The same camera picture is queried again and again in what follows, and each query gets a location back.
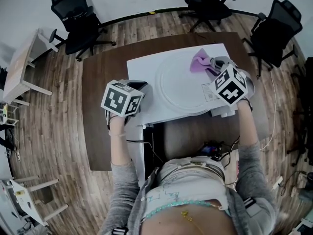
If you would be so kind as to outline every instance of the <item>gold necklace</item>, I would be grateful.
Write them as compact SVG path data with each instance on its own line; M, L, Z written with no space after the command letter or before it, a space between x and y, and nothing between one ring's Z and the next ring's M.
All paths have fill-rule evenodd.
M189 222L191 222L195 227L197 227L197 229L201 232L202 235L204 235L203 231L200 229L200 227L192 220L191 217L188 217L188 211L183 211L181 212L181 215L187 219Z

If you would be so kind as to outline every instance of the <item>gray hoodie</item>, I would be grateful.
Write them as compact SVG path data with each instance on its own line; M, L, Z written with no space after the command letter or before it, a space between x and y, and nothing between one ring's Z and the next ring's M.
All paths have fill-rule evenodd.
M157 169L140 189L133 162L113 165L114 190L108 216L99 235L127 226L129 235L139 235L146 193L152 188ZM268 235L274 229L276 209L260 164L260 145L239 146L236 191L226 188L229 212L239 235Z

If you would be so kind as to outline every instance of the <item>turquoise neckline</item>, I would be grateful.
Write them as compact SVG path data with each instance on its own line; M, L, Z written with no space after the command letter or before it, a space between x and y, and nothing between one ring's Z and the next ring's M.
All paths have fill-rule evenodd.
M157 214L158 212L167 209L169 207L173 207L173 206L181 206L181 205L187 205L187 204L193 204L193 205L200 205L200 206L206 206L206 207L210 207L213 206L210 202L205 202L204 200L200 201L200 200L184 200L184 201L174 201L171 202L167 205L163 205L159 208L156 208L154 211L150 212L148 215L146 215L143 219L149 219L151 218L153 215ZM229 210L225 210L226 214L228 216L230 216Z

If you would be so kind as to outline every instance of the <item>white cube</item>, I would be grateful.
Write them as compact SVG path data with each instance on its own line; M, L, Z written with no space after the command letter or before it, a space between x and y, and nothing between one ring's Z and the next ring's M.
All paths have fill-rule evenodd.
M107 84L101 107L120 117L126 117L137 112L143 96L144 93L112 80Z
M210 84L210 89L226 105L233 106L248 93L246 75L229 64Z

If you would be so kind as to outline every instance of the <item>bracelet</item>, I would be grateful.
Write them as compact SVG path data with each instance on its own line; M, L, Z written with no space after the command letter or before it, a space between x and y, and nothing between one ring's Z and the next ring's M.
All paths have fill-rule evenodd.
M109 135L110 135L111 137L124 137L124 136L126 136L126 132L124 132L124 133L122 133L122 134L114 135L114 134L112 134L111 131L109 130Z
M251 105L251 103L250 103L249 99L247 99L246 97L243 97L243 98L242 98L242 99L240 99L239 101L241 101L241 100L247 101L247 102L248 102L248 104L249 104L249 107L250 107L251 111L253 111L253 107L252 107L252 105Z

